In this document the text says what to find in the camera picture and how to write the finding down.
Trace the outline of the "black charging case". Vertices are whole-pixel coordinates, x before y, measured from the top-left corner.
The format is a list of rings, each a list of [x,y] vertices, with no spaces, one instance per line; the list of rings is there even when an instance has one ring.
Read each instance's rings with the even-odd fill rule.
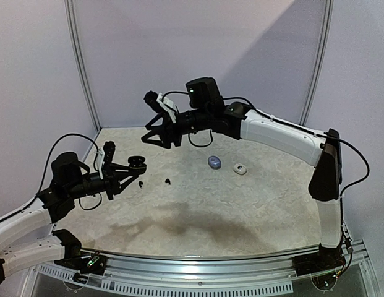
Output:
[[[136,175],[144,174],[147,170],[145,160],[145,157],[140,155],[130,156],[127,160],[129,163],[129,172]]]

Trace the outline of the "blue oval charging case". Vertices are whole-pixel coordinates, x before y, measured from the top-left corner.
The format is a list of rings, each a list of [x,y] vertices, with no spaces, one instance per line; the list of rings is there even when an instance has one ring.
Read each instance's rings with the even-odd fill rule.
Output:
[[[214,170],[218,170],[222,166],[221,160],[217,156],[214,156],[214,155],[208,157],[208,165],[210,168],[212,168]]]

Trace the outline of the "cream earbud charging case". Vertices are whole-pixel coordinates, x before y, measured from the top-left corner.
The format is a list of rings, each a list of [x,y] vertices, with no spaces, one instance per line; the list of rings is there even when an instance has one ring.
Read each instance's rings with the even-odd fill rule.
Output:
[[[239,175],[245,175],[247,173],[247,168],[240,163],[236,163],[233,166],[233,171]]]

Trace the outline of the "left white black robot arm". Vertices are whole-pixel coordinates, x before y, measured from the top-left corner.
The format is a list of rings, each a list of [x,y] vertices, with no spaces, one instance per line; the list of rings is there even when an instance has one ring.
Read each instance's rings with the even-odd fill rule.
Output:
[[[20,270],[51,261],[81,274],[104,274],[108,258],[98,252],[84,254],[81,242],[68,230],[55,230],[31,243],[16,241],[65,218],[77,199],[104,192],[112,200],[147,170],[142,156],[129,157],[127,166],[112,159],[113,153],[99,152],[99,169],[92,173],[76,153],[60,154],[51,164],[49,188],[0,218],[0,284]]]

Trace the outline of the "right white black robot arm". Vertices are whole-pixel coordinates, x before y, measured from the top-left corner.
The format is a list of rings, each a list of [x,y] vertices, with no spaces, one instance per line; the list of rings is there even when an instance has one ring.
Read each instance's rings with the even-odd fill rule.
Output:
[[[168,93],[149,91],[145,103],[156,112],[146,124],[146,144],[166,149],[180,146],[184,135],[210,130],[236,140],[248,140],[288,153],[314,168],[309,194],[315,199],[320,219],[320,249],[340,247],[341,206],[339,186],[341,151],[339,134],[320,132],[258,110],[245,98],[231,97],[230,105],[220,94],[216,80],[202,77],[186,83],[190,110],[179,112]]]

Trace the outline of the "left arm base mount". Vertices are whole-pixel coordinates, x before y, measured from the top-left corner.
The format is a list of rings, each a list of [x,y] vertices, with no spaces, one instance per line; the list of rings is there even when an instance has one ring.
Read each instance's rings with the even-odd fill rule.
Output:
[[[55,260],[56,265],[79,271],[80,274],[104,275],[108,257],[99,252],[82,253],[81,255]]]

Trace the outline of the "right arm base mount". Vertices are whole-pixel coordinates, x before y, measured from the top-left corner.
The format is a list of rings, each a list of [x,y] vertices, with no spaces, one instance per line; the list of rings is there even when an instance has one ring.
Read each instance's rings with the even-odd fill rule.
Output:
[[[334,271],[334,277],[339,278],[351,266],[353,248],[348,250],[348,254],[349,260],[346,261],[341,246],[332,249],[319,245],[317,252],[294,257],[292,266],[297,276]]]

